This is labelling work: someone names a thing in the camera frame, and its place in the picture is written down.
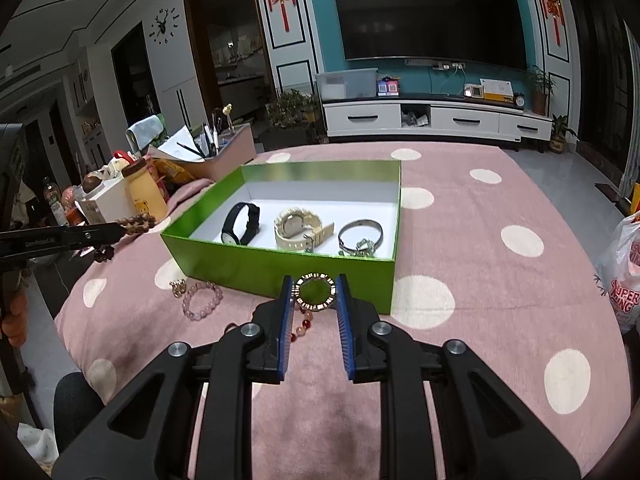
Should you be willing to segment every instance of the air vent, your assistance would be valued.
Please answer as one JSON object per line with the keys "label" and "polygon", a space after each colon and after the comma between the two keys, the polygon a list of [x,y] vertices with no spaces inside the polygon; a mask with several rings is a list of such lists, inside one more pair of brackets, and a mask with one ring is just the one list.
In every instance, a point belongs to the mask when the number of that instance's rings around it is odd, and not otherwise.
{"label": "air vent", "polygon": [[10,86],[15,85],[18,81],[22,81],[23,79],[28,78],[30,75],[33,75],[40,71],[40,65],[32,66],[28,68],[24,72],[20,72],[19,74],[15,74],[12,78],[6,80],[2,84],[0,84],[0,93],[4,92]]}

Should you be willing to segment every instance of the wall clock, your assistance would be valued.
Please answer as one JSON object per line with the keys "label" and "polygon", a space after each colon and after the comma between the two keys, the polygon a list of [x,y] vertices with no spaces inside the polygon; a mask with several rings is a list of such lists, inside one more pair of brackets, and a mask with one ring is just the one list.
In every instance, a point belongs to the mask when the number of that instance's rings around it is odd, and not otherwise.
{"label": "wall clock", "polygon": [[151,24],[151,28],[157,29],[149,34],[150,38],[154,38],[154,43],[163,44],[169,43],[169,38],[174,37],[174,28],[178,28],[178,23],[175,20],[180,18],[180,14],[174,14],[175,7],[171,10],[160,9],[156,16],[156,22]]}

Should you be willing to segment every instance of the human hand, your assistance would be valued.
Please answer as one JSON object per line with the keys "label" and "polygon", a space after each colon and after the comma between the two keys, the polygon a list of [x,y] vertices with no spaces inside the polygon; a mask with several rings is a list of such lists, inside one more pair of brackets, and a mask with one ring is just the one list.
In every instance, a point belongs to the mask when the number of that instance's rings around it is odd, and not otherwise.
{"label": "human hand", "polygon": [[27,341],[27,295],[20,288],[9,302],[9,314],[2,320],[2,334],[9,344],[20,348]]}

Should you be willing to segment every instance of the teal wall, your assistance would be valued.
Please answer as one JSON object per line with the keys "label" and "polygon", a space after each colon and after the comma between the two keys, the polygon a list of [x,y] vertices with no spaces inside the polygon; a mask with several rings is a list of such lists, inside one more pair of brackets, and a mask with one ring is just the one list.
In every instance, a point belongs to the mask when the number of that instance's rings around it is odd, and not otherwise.
{"label": "teal wall", "polygon": [[[346,61],[342,50],[342,37],[340,34],[340,24],[338,22],[335,0],[312,1],[316,14],[318,34],[320,36],[324,69],[327,72],[348,70],[351,68],[377,67],[380,75],[388,74],[399,76],[401,78],[400,89],[402,92],[457,94],[462,90],[465,77],[460,71],[458,71],[456,76],[453,76],[454,70],[441,72],[428,67],[409,67],[404,65],[404,60],[402,59]],[[529,4],[527,0],[518,0],[518,5],[520,6],[520,14],[522,16],[527,63],[535,64],[536,51]],[[527,101],[530,100],[529,91],[524,85],[524,78],[521,72],[508,68],[471,63],[466,65],[465,72],[467,83],[477,84],[481,77],[509,80],[512,83],[514,91],[523,92],[527,97]]]}

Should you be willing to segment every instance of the pink polka dot tablecloth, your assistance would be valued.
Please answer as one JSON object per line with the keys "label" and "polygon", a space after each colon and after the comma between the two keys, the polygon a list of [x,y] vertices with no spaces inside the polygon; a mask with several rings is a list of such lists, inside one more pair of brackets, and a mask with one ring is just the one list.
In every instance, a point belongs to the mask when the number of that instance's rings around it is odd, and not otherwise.
{"label": "pink polka dot tablecloth", "polygon": [[[629,414],[622,338],[580,244],[513,160],[491,146],[370,142],[290,148],[255,162],[390,157],[402,160],[402,209],[389,321],[420,341],[468,343],[586,473]],[[171,217],[192,200],[175,208],[172,199]],[[105,401],[171,342],[216,341],[262,301],[224,289],[211,316],[188,321],[169,286],[183,275],[159,236],[169,223],[93,264],[56,318]],[[292,344],[286,381],[254,385],[254,478],[377,479],[379,402],[377,385],[346,379],[335,312],[317,314]]]}

